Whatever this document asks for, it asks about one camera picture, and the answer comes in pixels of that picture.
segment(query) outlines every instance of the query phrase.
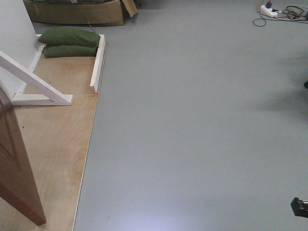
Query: cardboard box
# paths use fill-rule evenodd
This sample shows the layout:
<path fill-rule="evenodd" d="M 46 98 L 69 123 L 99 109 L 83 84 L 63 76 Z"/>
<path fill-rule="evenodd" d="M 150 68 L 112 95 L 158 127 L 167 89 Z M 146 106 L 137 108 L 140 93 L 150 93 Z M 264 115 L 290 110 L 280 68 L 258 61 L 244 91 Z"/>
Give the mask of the cardboard box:
<path fill-rule="evenodd" d="M 24 0 L 33 22 L 56 24 L 106 24 L 123 25 L 128 12 L 130 17 L 137 13 L 133 0 L 114 0 L 100 4 L 42 3 Z"/>

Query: wire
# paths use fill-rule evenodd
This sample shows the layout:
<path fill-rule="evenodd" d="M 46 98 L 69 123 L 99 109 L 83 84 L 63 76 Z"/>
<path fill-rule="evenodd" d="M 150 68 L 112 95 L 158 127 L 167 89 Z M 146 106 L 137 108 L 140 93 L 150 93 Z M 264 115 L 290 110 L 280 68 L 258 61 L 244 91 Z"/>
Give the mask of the wire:
<path fill-rule="evenodd" d="M 289 6 L 295 6 L 295 7 L 299 7 L 299 8 L 306 8 L 306 9 L 308 9 L 308 7 L 306 7 L 306 6 L 301 6 L 301 5 L 286 5 L 285 7 L 287 8 L 287 7 L 289 7 Z"/>
<path fill-rule="evenodd" d="M 79 11 L 79 13 L 81 14 L 81 16 L 83 17 L 83 19 L 85 20 L 85 22 L 88 24 L 88 26 L 91 28 L 93 33 L 96 33 L 96 31 L 93 29 L 92 24 L 88 21 L 88 19 L 85 17 L 85 15 L 83 14 L 83 12 L 80 10 L 80 8 L 78 7 L 78 3 L 75 2 L 74 0 L 71 0 L 72 4 L 74 4 L 77 8 L 77 10 Z"/>
<path fill-rule="evenodd" d="M 261 5 L 262 5 L 262 0 L 259 0 L 258 4 L 257 4 L 257 12 L 260 13 L 260 8 L 261 8 Z"/>
<path fill-rule="evenodd" d="M 262 24 L 262 25 L 257 24 L 257 23 L 256 23 L 257 20 L 258 20 L 258 21 L 259 21 L 259 20 L 262 20 L 262 21 L 264 22 L 264 24 Z M 266 26 L 266 19 L 263 18 L 263 17 L 261 16 L 261 18 L 256 18 L 256 19 L 254 19 L 254 20 L 252 21 L 252 23 L 253 23 L 255 26 L 263 27 L 263 26 Z"/>
<path fill-rule="evenodd" d="M 305 11 L 298 6 L 286 6 L 283 13 L 287 15 L 288 19 L 297 20 L 303 17 Z"/>

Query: green cushion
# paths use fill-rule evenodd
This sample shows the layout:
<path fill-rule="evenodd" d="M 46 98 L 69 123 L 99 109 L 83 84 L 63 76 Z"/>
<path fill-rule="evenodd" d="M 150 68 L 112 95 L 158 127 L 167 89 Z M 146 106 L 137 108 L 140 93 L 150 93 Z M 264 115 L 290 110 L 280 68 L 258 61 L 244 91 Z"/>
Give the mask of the green cushion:
<path fill-rule="evenodd" d="M 100 36 L 90 31 L 70 27 L 54 27 L 42 34 L 38 41 L 47 45 L 78 45 L 97 47 Z"/>
<path fill-rule="evenodd" d="M 97 47 L 83 46 L 46 46 L 44 55 L 48 58 L 54 57 L 71 57 L 71 56 L 95 56 Z"/>
<path fill-rule="evenodd" d="M 33 0 L 37 2 L 43 2 L 43 3 L 72 3 L 71 0 Z"/>
<path fill-rule="evenodd" d="M 99 3 L 105 3 L 113 0 L 77 0 L 79 4 L 99 4 Z"/>

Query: electrical cable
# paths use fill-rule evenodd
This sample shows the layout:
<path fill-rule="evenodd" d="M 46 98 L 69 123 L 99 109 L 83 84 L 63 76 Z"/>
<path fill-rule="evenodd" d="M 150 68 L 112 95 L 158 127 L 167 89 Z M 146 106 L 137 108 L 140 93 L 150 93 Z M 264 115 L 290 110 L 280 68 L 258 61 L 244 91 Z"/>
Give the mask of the electrical cable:
<path fill-rule="evenodd" d="M 286 6 L 285 9 L 282 11 L 282 13 L 287 15 L 288 19 L 295 20 L 295 19 L 301 19 L 303 17 L 303 13 L 305 11 L 298 7 L 298 6 Z"/>
<path fill-rule="evenodd" d="M 85 15 L 83 14 L 83 12 L 80 10 L 80 8 L 78 7 L 78 3 L 74 2 L 74 0 L 71 0 L 72 4 L 74 4 L 77 8 L 77 10 L 79 11 L 79 13 L 81 14 L 81 16 L 83 17 L 83 19 L 85 20 L 85 22 L 88 24 L 88 26 L 91 28 L 93 33 L 96 33 L 96 31 L 94 30 L 94 28 L 92 27 L 92 24 L 88 21 L 88 19 L 85 17 Z"/>
<path fill-rule="evenodd" d="M 262 24 L 262 25 L 257 24 L 257 23 L 256 23 L 257 20 L 262 20 L 262 21 L 264 22 L 264 24 Z M 260 18 L 254 19 L 254 20 L 252 21 L 252 23 L 253 23 L 255 26 L 263 27 L 263 26 L 266 26 L 266 19 L 263 18 L 263 17 L 261 16 Z"/>

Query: white wooden frame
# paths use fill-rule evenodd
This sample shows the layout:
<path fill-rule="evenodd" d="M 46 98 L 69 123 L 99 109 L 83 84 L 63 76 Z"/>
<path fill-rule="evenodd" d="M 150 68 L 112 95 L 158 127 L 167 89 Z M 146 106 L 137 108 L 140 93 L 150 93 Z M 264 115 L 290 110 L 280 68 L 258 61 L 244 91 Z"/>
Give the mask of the white wooden frame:
<path fill-rule="evenodd" d="M 104 35 L 100 35 L 101 39 L 96 54 L 94 68 L 92 72 L 90 88 L 93 93 L 97 93 L 99 90 L 103 65 L 106 56 L 106 40 Z M 44 51 L 44 46 L 40 46 L 38 52 L 29 69 L 23 67 L 14 59 L 0 51 L 0 66 L 4 69 L 24 81 L 22 83 L 18 93 L 16 93 L 12 101 L 13 105 L 72 105 L 73 95 L 64 95 L 55 89 L 53 86 L 39 78 L 33 73 L 39 59 Z M 42 94 L 24 94 L 27 84 L 32 85 Z"/>
<path fill-rule="evenodd" d="M 53 86 L 35 75 L 30 69 L 20 65 L 2 51 L 0 51 L 0 66 L 43 93 L 17 93 L 10 99 L 13 105 L 72 105 L 73 95 L 63 95 Z"/>

